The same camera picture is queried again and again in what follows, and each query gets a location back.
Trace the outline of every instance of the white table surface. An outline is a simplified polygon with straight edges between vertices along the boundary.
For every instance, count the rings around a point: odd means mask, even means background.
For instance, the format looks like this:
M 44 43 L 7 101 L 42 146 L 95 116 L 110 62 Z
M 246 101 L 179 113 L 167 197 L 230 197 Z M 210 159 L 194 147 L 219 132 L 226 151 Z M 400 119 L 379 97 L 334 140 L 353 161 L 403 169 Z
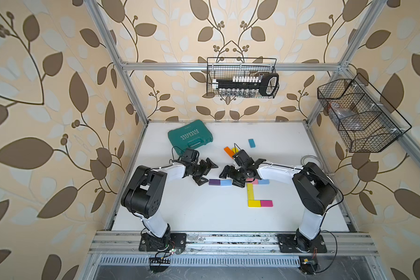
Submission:
M 164 166 L 171 158 L 167 133 L 184 123 L 150 123 L 141 145 L 135 168 Z M 283 165 L 300 165 L 305 155 L 315 151 L 302 123 L 206 123 L 213 142 L 197 148 L 199 159 L 209 157 L 219 167 L 212 169 L 207 179 L 219 179 L 225 165 L 234 161 L 224 148 L 233 143 L 256 160 L 266 159 Z M 248 139 L 254 139 L 250 148 Z M 304 206 L 294 185 L 270 181 L 269 185 L 254 185 L 256 200 L 272 200 L 273 207 L 251 208 L 247 205 L 247 189 L 236 186 L 198 186 L 191 176 L 165 184 L 158 211 L 172 231 L 246 231 L 284 232 L 299 227 Z M 112 230 L 140 231 L 139 218 L 120 205 Z M 348 232 L 338 206 L 328 211 L 322 230 Z

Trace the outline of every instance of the wire basket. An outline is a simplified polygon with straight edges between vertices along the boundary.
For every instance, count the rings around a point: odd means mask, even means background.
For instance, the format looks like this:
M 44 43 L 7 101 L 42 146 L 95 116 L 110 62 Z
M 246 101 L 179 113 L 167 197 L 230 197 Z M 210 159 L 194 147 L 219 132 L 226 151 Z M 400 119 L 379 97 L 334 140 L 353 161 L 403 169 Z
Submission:
M 378 153 L 392 144 L 412 126 L 371 84 L 380 100 L 393 108 L 402 124 L 397 125 L 383 104 L 375 102 L 364 90 L 366 79 L 338 79 L 318 87 L 318 99 L 328 113 L 349 152 Z
M 274 98 L 279 90 L 275 58 L 207 58 L 207 95 Z

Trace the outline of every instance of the yellow block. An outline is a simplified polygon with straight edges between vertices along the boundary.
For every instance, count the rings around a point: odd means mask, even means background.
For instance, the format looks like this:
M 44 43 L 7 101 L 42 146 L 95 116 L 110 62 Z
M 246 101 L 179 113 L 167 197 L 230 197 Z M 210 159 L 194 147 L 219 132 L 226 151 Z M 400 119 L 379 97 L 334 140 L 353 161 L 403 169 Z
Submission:
M 253 198 L 253 185 L 247 184 L 247 199 L 248 200 L 254 200 Z
M 249 207 L 261 207 L 261 201 L 260 200 L 247 200 L 247 206 Z

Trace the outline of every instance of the wallpaper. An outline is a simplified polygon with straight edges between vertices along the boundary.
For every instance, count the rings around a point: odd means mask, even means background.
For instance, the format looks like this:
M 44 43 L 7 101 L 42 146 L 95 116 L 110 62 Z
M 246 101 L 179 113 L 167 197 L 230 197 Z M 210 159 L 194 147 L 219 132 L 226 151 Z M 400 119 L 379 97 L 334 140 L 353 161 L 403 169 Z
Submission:
M 82 1 L 0 1 L 0 279 L 71 280 L 103 229 L 142 125 L 101 42 Z
M 304 120 L 317 101 L 324 71 L 282 71 L 275 98 L 221 97 L 207 93 L 206 75 L 188 71 L 131 71 L 133 85 L 150 120 Z
M 123 60 L 337 63 L 371 1 L 98 0 Z
M 350 65 L 362 73 L 413 125 L 420 144 L 420 0 L 388 1 Z M 369 232 L 387 275 L 420 280 L 420 169 L 394 142 L 381 153 L 349 153 L 321 113 L 313 130 L 336 171 L 359 231 Z

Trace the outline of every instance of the pink block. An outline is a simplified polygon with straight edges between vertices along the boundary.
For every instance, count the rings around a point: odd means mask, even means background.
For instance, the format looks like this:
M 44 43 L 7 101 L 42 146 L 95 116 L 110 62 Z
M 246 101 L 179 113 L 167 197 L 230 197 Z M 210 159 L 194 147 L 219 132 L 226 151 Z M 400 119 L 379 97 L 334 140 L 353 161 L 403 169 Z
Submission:
M 272 200 L 260 200 L 262 207 L 273 207 Z

